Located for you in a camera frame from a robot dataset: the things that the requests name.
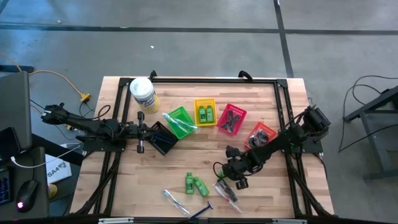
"white jar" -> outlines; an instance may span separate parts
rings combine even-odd
[[[159,99],[148,78],[135,78],[130,84],[130,91],[144,113],[155,113],[159,109]]]

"small green bottle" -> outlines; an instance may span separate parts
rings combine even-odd
[[[185,193],[193,194],[193,177],[191,172],[187,172],[185,177]]]
[[[210,105],[207,106],[207,122],[213,122],[214,121],[214,117],[213,117],[213,109],[211,108]]]
[[[203,106],[199,106],[199,119],[201,123],[205,123],[206,120],[206,110]]]
[[[205,183],[199,177],[193,178],[193,183],[198,188],[202,197],[206,197],[209,194],[209,190],[207,189]]]

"keyboard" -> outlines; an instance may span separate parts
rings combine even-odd
[[[12,201],[10,176],[9,169],[0,169],[0,205]]]

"wooden table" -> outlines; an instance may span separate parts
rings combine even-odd
[[[118,83],[119,77],[104,77],[96,113],[104,105],[114,106]],[[304,82],[301,78],[291,78],[288,79],[288,84],[294,115],[296,115],[308,106]],[[236,190],[234,182],[227,180],[239,197],[237,206],[243,211],[242,214],[236,213],[212,188],[216,181],[212,170],[213,163],[226,162],[225,147],[227,145],[244,150],[244,140],[258,121],[275,131],[280,128],[272,85],[155,83],[154,86],[160,100],[160,108],[154,114],[145,114],[145,123],[148,126],[160,121],[169,128],[162,117],[162,112],[170,112],[179,106],[184,106],[193,118],[195,98],[215,98],[218,118],[227,103],[232,103],[248,113],[236,136],[228,136],[216,126],[201,128],[199,133],[180,140],[166,156],[162,156],[147,142],[145,153],[138,154],[137,141],[128,141],[119,166],[112,216],[182,217],[182,214],[162,195],[162,190],[168,189],[174,197],[186,205],[192,214],[204,208],[207,201],[210,201],[215,209],[207,211],[202,215],[203,217],[294,217],[285,159],[280,152],[272,155],[263,170],[248,178],[248,189]],[[121,102],[119,120],[121,120],[124,99]],[[138,110],[139,107],[132,97],[127,120],[137,121]],[[111,117],[112,114],[109,113],[104,118]],[[71,212],[78,210],[98,185],[103,157],[103,152],[95,152],[83,161]],[[324,208],[333,213],[321,162],[311,154],[304,154],[302,159],[309,189]],[[187,172],[192,172],[194,176],[200,177],[205,182],[210,190],[209,196],[202,198],[197,189],[194,195],[185,194]],[[103,197],[103,207],[106,204],[106,196],[107,193]],[[300,190],[298,190],[298,197],[300,208],[304,211]]]

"concrete floor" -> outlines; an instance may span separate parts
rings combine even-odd
[[[394,0],[280,0],[280,6],[286,29],[398,29]],[[0,25],[57,21],[76,26],[278,28],[272,0],[12,0],[0,14]],[[337,150],[346,90],[363,75],[398,77],[398,37],[287,35],[287,44],[294,77],[304,78],[308,95],[332,122],[322,143],[335,213],[397,222],[398,179],[362,180],[378,170],[367,140],[344,153]],[[287,77],[279,34],[0,30],[0,50],[21,65],[65,74],[93,95],[92,107],[105,75],[148,76],[156,70],[163,76],[235,77],[245,70],[254,77]],[[0,63],[8,62],[0,58]],[[380,91],[398,84],[373,78],[362,82]],[[78,112],[79,96],[58,77],[35,75],[30,85],[32,99],[41,105],[65,102],[66,109]],[[357,94],[363,101],[376,96],[361,87]],[[350,95],[347,113],[358,107]],[[32,130],[53,142],[67,142],[35,113]],[[346,125],[344,145],[363,135],[361,123]]]

